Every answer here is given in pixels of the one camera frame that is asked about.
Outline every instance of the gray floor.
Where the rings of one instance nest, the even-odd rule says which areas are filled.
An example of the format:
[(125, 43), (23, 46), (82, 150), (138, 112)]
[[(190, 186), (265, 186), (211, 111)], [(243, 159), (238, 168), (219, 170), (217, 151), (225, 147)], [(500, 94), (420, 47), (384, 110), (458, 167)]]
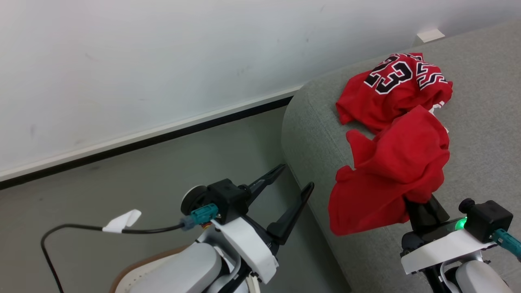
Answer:
[[(184, 193), (230, 178), (250, 183), (283, 162), (280, 128), (285, 108), (248, 117), (145, 149), (0, 191), (0, 292), (57, 292), (40, 251), (41, 235), (62, 223), (104, 226), (131, 209), (134, 228), (179, 221)], [(266, 226), (298, 195), (287, 170), (252, 205)], [(63, 230), (47, 246), (65, 292), (107, 292), (126, 266), (191, 243), (199, 227), (158, 235)], [(311, 211), (305, 209), (278, 254), (281, 267), (263, 292), (349, 291)]]

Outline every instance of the red cloth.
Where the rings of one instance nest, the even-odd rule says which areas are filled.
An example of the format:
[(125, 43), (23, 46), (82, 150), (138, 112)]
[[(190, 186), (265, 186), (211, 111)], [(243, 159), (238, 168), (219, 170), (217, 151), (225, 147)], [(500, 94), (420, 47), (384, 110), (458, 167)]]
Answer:
[(403, 197), (426, 203), (443, 183), (449, 136), (423, 107), (395, 119), (371, 141), (346, 134), (354, 167), (337, 172), (329, 199), (330, 228), (347, 235), (409, 220)]
[(358, 120), (378, 133), (417, 105), (441, 107), (452, 95), (439, 67), (422, 53), (393, 54), (371, 71), (351, 78), (337, 102), (340, 122)]

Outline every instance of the gray fabric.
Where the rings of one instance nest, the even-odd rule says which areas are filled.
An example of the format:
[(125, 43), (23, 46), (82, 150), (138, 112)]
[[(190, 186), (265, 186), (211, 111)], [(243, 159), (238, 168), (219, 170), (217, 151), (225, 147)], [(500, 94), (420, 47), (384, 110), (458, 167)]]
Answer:
[[(422, 52), (454, 81), (452, 99), (435, 114), (449, 129), (451, 158), (445, 182), (435, 193), (452, 217), (467, 197), (494, 199), (514, 213), (510, 231), (521, 237), (521, 21), (470, 32), (409, 52)], [(352, 76), (374, 68), (386, 56), (343, 68), (309, 82), (289, 104), (282, 126), (282, 148), (301, 186), (315, 182), (310, 206), (354, 292), (430, 292), (422, 275), (405, 275), (401, 237), (410, 225), (396, 224), (345, 237), (329, 230), (327, 204), (338, 168), (353, 165), (334, 107)], [(521, 292), (521, 265), (507, 251), (484, 252), (486, 259)]]

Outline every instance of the white wall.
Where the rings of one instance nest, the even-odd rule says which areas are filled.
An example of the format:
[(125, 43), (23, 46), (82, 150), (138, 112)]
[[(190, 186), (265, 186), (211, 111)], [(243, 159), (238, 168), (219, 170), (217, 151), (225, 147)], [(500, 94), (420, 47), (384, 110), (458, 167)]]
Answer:
[(520, 11), (517, 0), (0, 0), (0, 172)]

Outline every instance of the wall baseboard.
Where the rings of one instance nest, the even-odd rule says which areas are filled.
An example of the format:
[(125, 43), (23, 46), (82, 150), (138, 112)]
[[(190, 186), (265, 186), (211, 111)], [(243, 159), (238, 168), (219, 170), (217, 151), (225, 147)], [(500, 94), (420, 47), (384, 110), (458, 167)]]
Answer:
[(302, 86), (0, 172), (0, 190), (285, 106)]

